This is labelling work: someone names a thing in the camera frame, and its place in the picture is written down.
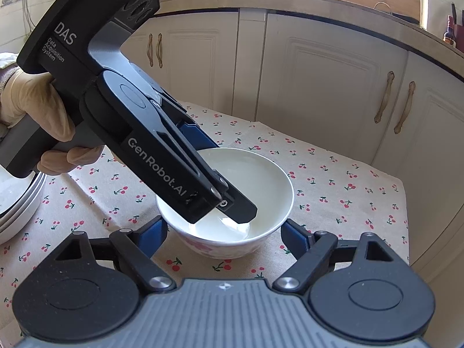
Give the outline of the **left gloved hand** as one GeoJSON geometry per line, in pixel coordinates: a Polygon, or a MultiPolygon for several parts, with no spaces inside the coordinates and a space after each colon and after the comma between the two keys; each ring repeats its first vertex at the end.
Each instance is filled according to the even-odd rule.
{"type": "MultiPolygon", "coordinates": [[[[17,65],[15,53],[1,54],[1,136],[29,115],[47,134],[60,142],[69,142],[75,135],[75,125],[52,86],[53,76],[46,72],[30,75],[17,65]]],[[[74,147],[67,152],[47,151],[37,168],[44,174],[68,173],[78,166],[95,163],[103,147],[74,147]]]]}

